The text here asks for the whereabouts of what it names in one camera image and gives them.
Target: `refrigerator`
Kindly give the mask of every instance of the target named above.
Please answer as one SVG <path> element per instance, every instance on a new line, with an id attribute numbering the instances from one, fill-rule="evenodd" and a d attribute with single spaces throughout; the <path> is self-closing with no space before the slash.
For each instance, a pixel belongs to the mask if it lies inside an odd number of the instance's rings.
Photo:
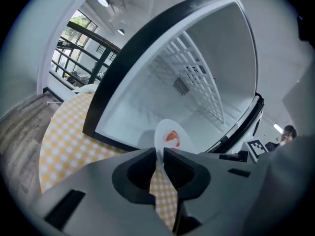
<path id="1" fill-rule="evenodd" d="M 198 153 L 236 153 L 262 116 L 257 76 L 240 0 L 186 0 L 122 48 L 93 96 L 83 133 L 127 151 L 151 148 L 167 118 L 185 129 Z"/>

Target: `person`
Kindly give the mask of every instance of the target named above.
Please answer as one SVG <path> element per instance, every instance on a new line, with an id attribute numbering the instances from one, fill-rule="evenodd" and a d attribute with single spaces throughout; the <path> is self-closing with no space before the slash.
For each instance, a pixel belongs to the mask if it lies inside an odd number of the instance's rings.
<path id="1" fill-rule="evenodd" d="M 296 137 L 296 135 L 297 133 L 295 128 L 292 125 L 288 125 L 284 128 L 281 134 L 280 143 L 275 144 L 273 142 L 268 142 L 265 147 L 268 149 L 268 152 L 274 151 L 279 145 L 282 146 L 291 142 Z"/>

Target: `wooden floor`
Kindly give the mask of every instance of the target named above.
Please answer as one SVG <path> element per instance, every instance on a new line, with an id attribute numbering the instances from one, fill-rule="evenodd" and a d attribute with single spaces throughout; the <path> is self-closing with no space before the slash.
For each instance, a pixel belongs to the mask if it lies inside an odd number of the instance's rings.
<path id="1" fill-rule="evenodd" d="M 40 195 L 38 163 L 41 142 L 50 119 L 60 106 L 46 92 L 33 96 L 0 121 L 0 173 L 11 194 L 27 206 Z"/>

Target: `vent grille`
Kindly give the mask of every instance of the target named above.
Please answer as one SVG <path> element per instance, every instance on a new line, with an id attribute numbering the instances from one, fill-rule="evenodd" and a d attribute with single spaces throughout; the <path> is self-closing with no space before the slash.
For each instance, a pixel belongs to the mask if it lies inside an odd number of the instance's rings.
<path id="1" fill-rule="evenodd" d="M 174 83 L 173 83 L 173 88 L 175 88 L 175 90 L 181 95 L 184 96 L 189 92 L 189 88 L 187 87 L 187 85 L 185 84 L 185 82 L 178 77 Z"/>

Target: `black railing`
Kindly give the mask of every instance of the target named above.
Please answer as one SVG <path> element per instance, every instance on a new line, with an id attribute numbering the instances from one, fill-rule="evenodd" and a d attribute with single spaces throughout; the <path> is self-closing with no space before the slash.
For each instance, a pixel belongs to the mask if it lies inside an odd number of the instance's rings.
<path id="1" fill-rule="evenodd" d="M 58 60 L 57 61 L 52 60 L 52 64 L 54 64 L 56 66 L 55 71 L 57 72 L 59 69 L 63 71 L 63 75 L 60 76 L 58 79 L 62 82 L 62 80 L 64 80 L 64 77 L 67 76 L 68 78 L 70 78 L 68 80 L 68 82 L 70 82 L 71 84 L 74 84 L 75 82 L 77 82 L 78 86 L 93 84 L 96 79 L 101 80 L 102 78 L 100 76 L 98 76 L 98 73 L 100 72 L 102 66 L 105 66 L 106 68 L 109 67 L 109 65 L 105 63 L 106 59 L 112 61 L 116 57 L 116 55 L 120 51 L 120 49 L 116 45 L 114 45 L 113 43 L 111 43 L 108 40 L 106 40 L 105 38 L 103 38 L 102 36 L 92 32 L 92 31 L 90 31 L 90 30 L 88 30 L 88 29 L 86 29 L 86 28 L 84 28 L 84 27 L 82 27 L 76 23 L 69 22 L 67 24 L 67 27 L 72 28 L 73 30 L 81 33 L 81 35 L 83 34 L 87 38 L 94 40 L 95 42 L 97 42 L 98 44 L 100 44 L 101 46 L 104 47 L 104 51 L 103 51 L 101 57 L 98 59 L 93 54 L 86 51 L 84 49 L 84 46 L 77 45 L 77 44 L 71 42 L 70 40 L 61 36 L 60 41 L 58 42 L 58 44 L 56 46 L 56 51 L 59 53 Z M 78 54 L 78 57 L 81 55 L 81 53 L 84 53 L 84 54 L 88 55 L 89 57 L 91 57 L 92 59 L 94 59 L 95 60 L 94 66 L 87 68 L 84 65 L 80 64 L 80 62 L 74 60 L 71 57 L 71 55 L 75 49 L 80 51 Z M 64 53 L 65 50 L 70 50 L 70 53 L 67 55 L 66 53 Z M 64 67 L 60 64 L 62 57 L 66 58 L 66 63 L 64 65 Z M 67 70 L 67 66 L 69 64 L 69 61 L 74 63 L 75 66 L 78 66 L 79 68 L 81 68 L 86 73 L 88 73 L 90 77 L 82 79 L 76 71 Z M 55 78 L 57 77 L 56 74 L 53 73 L 52 71 L 50 73 Z"/>
<path id="2" fill-rule="evenodd" d="M 60 75 L 58 75 L 57 73 L 53 72 L 53 71 L 49 71 L 49 73 L 55 77 L 57 80 L 59 80 L 66 88 L 70 89 L 70 90 L 73 90 L 74 89 L 74 86 L 71 85 L 69 82 L 67 82 L 66 80 L 64 79 L 61 79 L 60 78 Z"/>

